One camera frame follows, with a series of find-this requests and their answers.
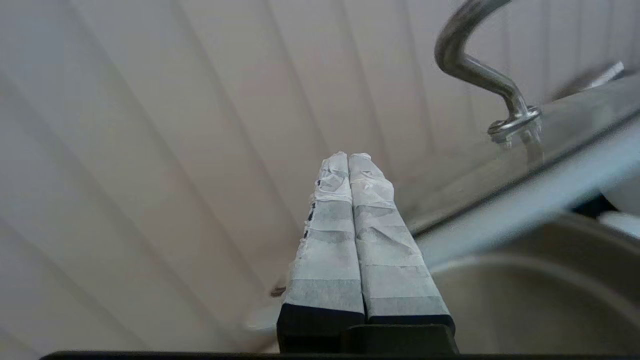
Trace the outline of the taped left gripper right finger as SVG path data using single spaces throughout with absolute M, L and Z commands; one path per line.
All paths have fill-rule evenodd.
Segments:
M 393 184 L 367 153 L 350 155 L 349 181 L 366 321 L 455 330 L 450 310 L 394 202 Z

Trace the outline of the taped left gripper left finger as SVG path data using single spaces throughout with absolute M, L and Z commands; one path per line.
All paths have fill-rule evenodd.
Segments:
M 365 322 L 348 156 L 338 152 L 322 161 L 310 196 L 279 311 L 279 350 L 339 353 L 343 333 Z

